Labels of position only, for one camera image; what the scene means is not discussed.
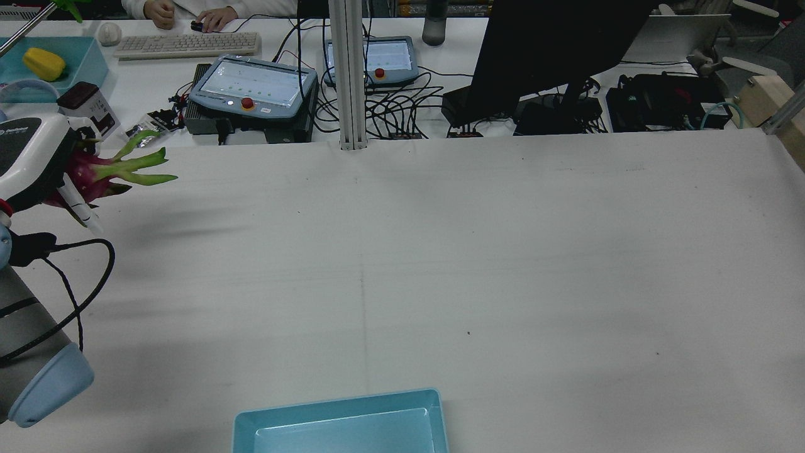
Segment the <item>person's right hand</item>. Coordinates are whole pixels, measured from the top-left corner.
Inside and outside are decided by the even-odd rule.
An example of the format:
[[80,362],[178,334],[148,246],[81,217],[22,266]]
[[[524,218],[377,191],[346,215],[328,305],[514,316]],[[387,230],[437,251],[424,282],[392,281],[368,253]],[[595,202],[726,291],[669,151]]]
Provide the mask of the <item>person's right hand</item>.
[[175,3],[172,1],[145,1],[142,11],[144,17],[158,29],[171,30],[175,26]]

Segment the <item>person's left hand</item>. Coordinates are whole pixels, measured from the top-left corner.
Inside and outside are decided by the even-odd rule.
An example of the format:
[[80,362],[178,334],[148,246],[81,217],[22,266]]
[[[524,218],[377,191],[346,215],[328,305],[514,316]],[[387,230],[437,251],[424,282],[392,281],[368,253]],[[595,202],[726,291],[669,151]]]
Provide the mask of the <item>person's left hand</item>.
[[236,18],[239,18],[238,11],[232,6],[225,6],[224,8],[205,9],[196,17],[195,22],[201,24],[203,33],[216,33]]

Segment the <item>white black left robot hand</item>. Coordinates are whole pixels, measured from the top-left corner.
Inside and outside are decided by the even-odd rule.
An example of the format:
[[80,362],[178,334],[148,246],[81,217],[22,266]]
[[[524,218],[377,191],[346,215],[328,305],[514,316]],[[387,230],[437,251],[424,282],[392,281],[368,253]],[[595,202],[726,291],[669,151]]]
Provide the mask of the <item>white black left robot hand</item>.
[[83,195],[68,175],[68,163],[80,131],[89,129],[90,140],[103,140],[88,118],[59,113],[2,122],[1,197],[12,211],[21,212],[60,193],[66,207],[97,236],[103,234]]

